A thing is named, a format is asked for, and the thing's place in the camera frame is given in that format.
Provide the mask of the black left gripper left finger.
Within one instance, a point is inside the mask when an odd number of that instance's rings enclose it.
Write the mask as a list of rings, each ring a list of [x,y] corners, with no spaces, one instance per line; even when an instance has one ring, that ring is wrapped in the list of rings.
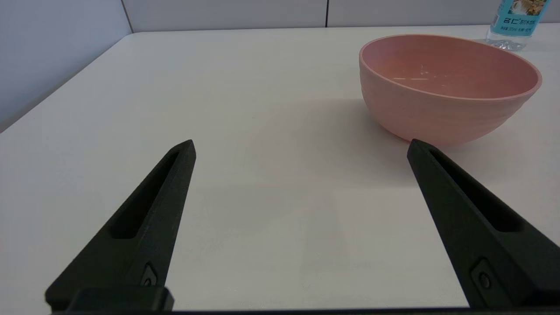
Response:
[[[192,140],[170,149],[45,292],[53,312],[164,312],[196,161]]]

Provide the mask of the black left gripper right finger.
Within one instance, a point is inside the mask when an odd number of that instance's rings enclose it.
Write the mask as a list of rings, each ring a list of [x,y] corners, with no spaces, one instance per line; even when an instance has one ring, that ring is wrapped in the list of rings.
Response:
[[[407,159],[470,307],[559,308],[556,243],[433,145]]]

